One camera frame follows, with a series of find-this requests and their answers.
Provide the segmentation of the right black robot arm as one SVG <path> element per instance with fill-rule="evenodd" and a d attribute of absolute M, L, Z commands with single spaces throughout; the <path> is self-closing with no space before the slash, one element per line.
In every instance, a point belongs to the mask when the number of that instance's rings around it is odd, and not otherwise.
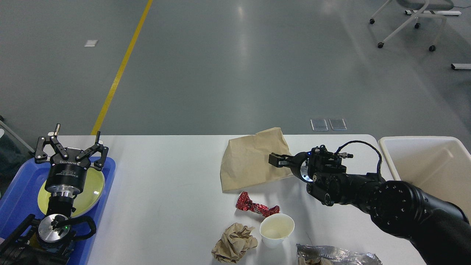
<path fill-rule="evenodd" d="M 375 173 L 349 174 L 346 144 L 330 152 L 325 145 L 294 156 L 271 153 L 269 164 L 287 167 L 307 184 L 307 193 L 325 206 L 352 205 L 383 232 L 414 246 L 428 265 L 469 265 L 470 222 L 459 206 L 405 181 L 382 178 L 382 155 Z"/>

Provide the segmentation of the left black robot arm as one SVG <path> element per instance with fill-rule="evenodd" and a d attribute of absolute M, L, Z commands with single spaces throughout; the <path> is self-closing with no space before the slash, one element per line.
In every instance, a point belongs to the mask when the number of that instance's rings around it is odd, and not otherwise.
<path fill-rule="evenodd" d="M 73 217 L 76 198 L 86 191 L 89 170 L 105 167 L 108 147 L 96 132 L 95 142 L 82 150 L 63 146 L 58 140 L 60 124 L 40 137 L 35 164 L 49 164 L 43 190 L 49 195 L 45 215 L 27 215 L 1 243 L 2 265 L 66 265 L 77 242 L 96 234 L 96 222 L 88 215 Z"/>

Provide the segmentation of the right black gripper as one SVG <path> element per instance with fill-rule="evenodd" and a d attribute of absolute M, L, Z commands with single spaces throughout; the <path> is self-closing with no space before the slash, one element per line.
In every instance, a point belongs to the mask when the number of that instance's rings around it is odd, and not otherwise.
<path fill-rule="evenodd" d="M 305 183 L 312 183 L 313 179 L 308 174 L 308 152 L 300 152 L 294 156 L 269 154 L 269 164 L 276 167 L 290 168 L 292 174 Z"/>

